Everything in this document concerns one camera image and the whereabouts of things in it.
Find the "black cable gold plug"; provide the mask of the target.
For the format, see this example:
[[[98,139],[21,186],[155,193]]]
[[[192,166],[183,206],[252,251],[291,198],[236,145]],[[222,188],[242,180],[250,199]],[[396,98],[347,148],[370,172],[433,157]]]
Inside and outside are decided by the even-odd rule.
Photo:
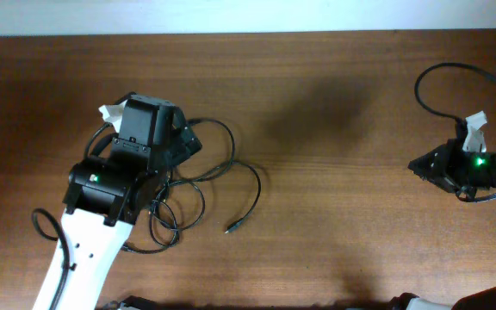
[[[232,129],[224,121],[208,117],[188,121],[202,149],[177,167],[170,167],[164,184],[176,180],[210,182],[223,177],[234,165],[236,140]]]

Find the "black cable silver plug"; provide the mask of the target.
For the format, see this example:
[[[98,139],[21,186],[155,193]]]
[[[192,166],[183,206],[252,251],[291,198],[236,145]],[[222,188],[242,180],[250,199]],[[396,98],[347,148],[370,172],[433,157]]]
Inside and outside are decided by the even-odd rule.
[[[176,214],[168,204],[168,200],[171,197],[171,191],[175,187],[189,185],[198,195],[201,200],[201,210],[197,217],[193,222],[186,226],[179,226],[179,222],[177,220]],[[181,233],[193,228],[196,226],[201,220],[206,211],[206,200],[202,190],[193,182],[189,180],[176,180],[176,181],[168,181],[162,189],[160,189],[152,200],[150,207],[148,208],[149,218],[148,218],[148,231],[149,236],[157,246],[155,249],[140,249],[136,247],[131,242],[125,242],[121,251],[141,254],[141,255],[153,255],[157,253],[164,252],[174,246],[176,246],[180,242]],[[157,222],[164,229],[172,232],[171,238],[169,241],[164,243],[157,238],[157,234],[155,232],[154,227],[156,226],[155,222]]]

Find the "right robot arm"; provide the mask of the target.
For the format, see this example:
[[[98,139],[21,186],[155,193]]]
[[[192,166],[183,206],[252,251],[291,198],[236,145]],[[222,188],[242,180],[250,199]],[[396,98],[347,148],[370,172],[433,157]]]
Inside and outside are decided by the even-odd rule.
[[[496,199],[496,152],[488,152],[481,127],[487,122],[480,112],[457,127],[457,137],[420,158],[408,169],[425,181],[456,195],[466,203]],[[461,298],[453,305],[428,301],[415,294],[394,297],[388,309],[492,309],[496,310],[496,286]]]

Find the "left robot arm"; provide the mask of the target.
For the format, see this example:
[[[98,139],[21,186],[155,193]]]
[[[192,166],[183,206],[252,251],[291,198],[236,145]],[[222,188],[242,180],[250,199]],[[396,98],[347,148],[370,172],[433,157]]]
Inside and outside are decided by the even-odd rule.
[[[108,272],[140,211],[167,173],[202,145],[183,111],[157,97],[130,92],[99,108],[103,127],[70,171],[56,230],[56,249],[36,309],[93,309]]]

